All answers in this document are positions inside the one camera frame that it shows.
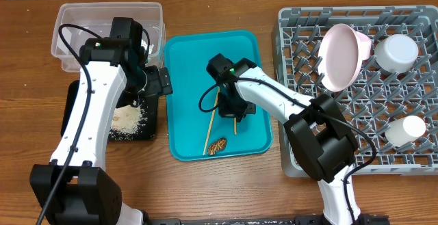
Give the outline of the brown food scrap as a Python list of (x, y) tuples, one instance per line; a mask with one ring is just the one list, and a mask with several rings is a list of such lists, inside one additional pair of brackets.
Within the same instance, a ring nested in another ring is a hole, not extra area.
[(224, 150), (227, 146), (227, 139), (222, 137), (215, 142), (213, 142), (207, 149), (207, 154), (210, 156), (215, 155), (216, 153)]

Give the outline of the grey-white bowl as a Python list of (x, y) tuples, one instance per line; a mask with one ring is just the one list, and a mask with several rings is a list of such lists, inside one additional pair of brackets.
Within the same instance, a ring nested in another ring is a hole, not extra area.
[(387, 72), (404, 73), (415, 63), (419, 48), (416, 42), (402, 34), (380, 41), (374, 50), (377, 64)]

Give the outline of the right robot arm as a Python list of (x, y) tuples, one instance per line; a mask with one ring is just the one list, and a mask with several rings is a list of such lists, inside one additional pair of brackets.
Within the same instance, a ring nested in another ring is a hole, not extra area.
[(361, 212), (350, 175), (358, 143), (334, 99), (294, 92), (246, 58), (234, 63), (217, 54), (206, 71), (220, 89), (215, 109), (221, 117), (240, 122), (260, 107), (284, 126), (298, 165), (318, 182), (324, 223), (356, 224)]

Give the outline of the wooden chopstick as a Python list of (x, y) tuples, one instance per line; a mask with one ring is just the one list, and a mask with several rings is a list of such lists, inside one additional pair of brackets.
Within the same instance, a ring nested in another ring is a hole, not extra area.
[[(214, 106), (218, 105), (218, 95), (219, 95), (219, 93), (220, 93), (220, 88), (218, 88), (218, 90), (216, 92), (216, 99), (215, 99)], [(204, 145), (204, 149), (203, 149), (203, 155), (206, 155), (206, 152), (207, 152), (207, 147), (208, 147), (209, 138), (210, 138), (210, 135), (211, 135), (211, 129), (212, 129), (212, 126), (213, 126), (213, 123), (214, 123), (215, 115), (216, 115), (216, 109), (214, 109), (212, 111), (212, 113), (211, 113), (209, 127), (208, 127), (208, 130), (207, 130), (207, 136), (206, 136), (206, 139), (205, 139), (205, 145)]]
[(237, 135), (237, 118), (233, 119), (233, 132), (234, 135)]

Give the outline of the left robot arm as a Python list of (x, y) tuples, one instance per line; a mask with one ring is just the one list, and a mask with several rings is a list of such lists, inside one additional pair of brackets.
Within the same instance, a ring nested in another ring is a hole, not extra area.
[(80, 68), (77, 93), (62, 138), (47, 165), (36, 164), (29, 182), (42, 208), (37, 223), (150, 224), (145, 211), (123, 202), (121, 188), (105, 172), (114, 110), (143, 98), (172, 94), (167, 68), (146, 66), (146, 30), (133, 18), (115, 17), (110, 34), (93, 33), (73, 53)]

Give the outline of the white cup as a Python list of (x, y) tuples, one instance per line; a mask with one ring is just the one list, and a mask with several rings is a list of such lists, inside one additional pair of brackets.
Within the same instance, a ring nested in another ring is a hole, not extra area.
[(414, 142), (426, 132), (426, 123), (418, 116), (406, 116), (389, 123), (387, 141), (396, 147)]

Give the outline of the pink bowl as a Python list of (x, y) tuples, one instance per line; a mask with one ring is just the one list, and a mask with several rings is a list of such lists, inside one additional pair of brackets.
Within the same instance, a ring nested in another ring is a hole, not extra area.
[(370, 57), (372, 41), (365, 34), (346, 24), (332, 26), (324, 35), (318, 49), (322, 60), (317, 67), (324, 75), (322, 85), (339, 92), (352, 85), (359, 75), (363, 60)]

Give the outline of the white napkin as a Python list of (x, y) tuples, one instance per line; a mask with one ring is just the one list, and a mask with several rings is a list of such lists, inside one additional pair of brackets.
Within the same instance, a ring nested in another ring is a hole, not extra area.
[(142, 39), (141, 47), (144, 50), (143, 60), (144, 60), (144, 62), (148, 62), (149, 61), (149, 54), (151, 53), (151, 47), (153, 47), (153, 45), (150, 43), (150, 40), (148, 38), (146, 38), (146, 39)]

